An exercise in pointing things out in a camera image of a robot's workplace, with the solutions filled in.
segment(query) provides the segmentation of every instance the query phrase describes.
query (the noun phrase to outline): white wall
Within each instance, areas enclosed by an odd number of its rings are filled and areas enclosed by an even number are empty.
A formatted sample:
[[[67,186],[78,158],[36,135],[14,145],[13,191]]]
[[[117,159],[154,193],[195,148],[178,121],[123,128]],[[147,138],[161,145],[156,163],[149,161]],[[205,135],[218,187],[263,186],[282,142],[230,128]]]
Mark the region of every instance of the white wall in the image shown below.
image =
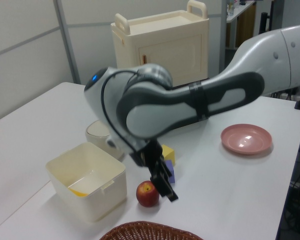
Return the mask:
[[[285,0],[282,28],[300,25],[300,0]]]
[[[54,1],[0,0],[0,118],[65,81],[73,79]]]
[[[187,2],[188,0],[60,0],[59,6],[64,14],[64,27],[68,32],[70,51],[74,56],[81,83],[86,84],[100,68],[116,67],[110,28],[110,23],[114,22],[116,13],[120,13],[127,19],[134,19],[186,10]],[[224,47],[221,44],[221,32],[222,29],[224,34],[226,31],[226,16],[221,18],[222,0],[204,0],[203,2],[207,6],[210,18],[208,75],[213,77],[219,73],[220,59],[224,58],[222,57],[224,49],[220,50],[220,46]]]

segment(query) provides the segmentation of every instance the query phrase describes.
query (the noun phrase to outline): basket rim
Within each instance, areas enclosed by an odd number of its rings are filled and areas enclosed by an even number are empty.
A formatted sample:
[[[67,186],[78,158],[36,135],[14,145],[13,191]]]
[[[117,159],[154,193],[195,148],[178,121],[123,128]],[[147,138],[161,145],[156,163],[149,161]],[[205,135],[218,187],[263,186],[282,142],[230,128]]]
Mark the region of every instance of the basket rim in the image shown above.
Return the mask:
[[[147,228],[154,228],[154,229],[161,229],[165,231],[170,231],[177,233],[178,235],[181,236],[187,236],[191,240],[204,240],[203,238],[193,234],[192,232],[181,230],[179,228],[175,228],[172,226],[164,225],[161,223],[156,223],[156,222],[151,222],[151,221],[131,221],[131,222],[126,222],[121,225],[115,226],[112,228],[110,231],[108,231],[105,235],[103,235],[100,240],[112,240],[113,235],[117,234],[118,232],[124,232],[126,229],[131,229],[131,228],[140,228],[146,226]]]

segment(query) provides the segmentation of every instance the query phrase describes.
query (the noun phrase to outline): cabinet handle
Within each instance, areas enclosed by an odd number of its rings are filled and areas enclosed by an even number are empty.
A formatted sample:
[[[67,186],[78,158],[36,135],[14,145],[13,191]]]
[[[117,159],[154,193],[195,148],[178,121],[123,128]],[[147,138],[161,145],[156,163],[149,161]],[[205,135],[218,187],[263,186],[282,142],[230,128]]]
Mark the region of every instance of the cabinet handle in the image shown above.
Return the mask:
[[[147,56],[146,55],[142,55],[142,64],[146,64],[147,63]]]

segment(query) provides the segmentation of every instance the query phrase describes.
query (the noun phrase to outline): cabinet door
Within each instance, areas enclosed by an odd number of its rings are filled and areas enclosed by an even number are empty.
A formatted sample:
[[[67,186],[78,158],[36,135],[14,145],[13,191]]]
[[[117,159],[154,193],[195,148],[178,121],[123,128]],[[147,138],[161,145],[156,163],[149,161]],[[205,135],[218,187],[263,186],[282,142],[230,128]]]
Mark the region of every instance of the cabinet door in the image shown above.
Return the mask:
[[[193,81],[201,71],[201,35],[139,48],[140,64],[155,63],[166,68],[173,78],[173,86]]]

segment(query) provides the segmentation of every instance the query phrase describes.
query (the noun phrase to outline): white plastic container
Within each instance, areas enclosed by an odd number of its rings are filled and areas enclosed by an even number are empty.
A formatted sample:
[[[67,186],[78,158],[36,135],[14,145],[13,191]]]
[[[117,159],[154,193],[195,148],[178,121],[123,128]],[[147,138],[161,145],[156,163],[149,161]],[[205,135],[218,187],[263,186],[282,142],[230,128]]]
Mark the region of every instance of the white plastic container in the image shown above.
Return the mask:
[[[194,14],[193,7],[202,14]],[[170,72],[174,87],[208,78],[209,19],[204,3],[190,0],[187,11],[132,20],[116,14],[111,29],[118,68],[159,64]]]
[[[123,156],[124,152],[116,149],[115,147],[110,147],[107,144],[107,139],[109,136],[109,129],[99,120],[93,122],[85,131],[85,137],[88,142],[93,143],[98,148],[101,148],[103,151],[119,160]]]
[[[125,166],[90,142],[63,153],[45,167],[60,198],[87,222],[101,219],[127,196]]]

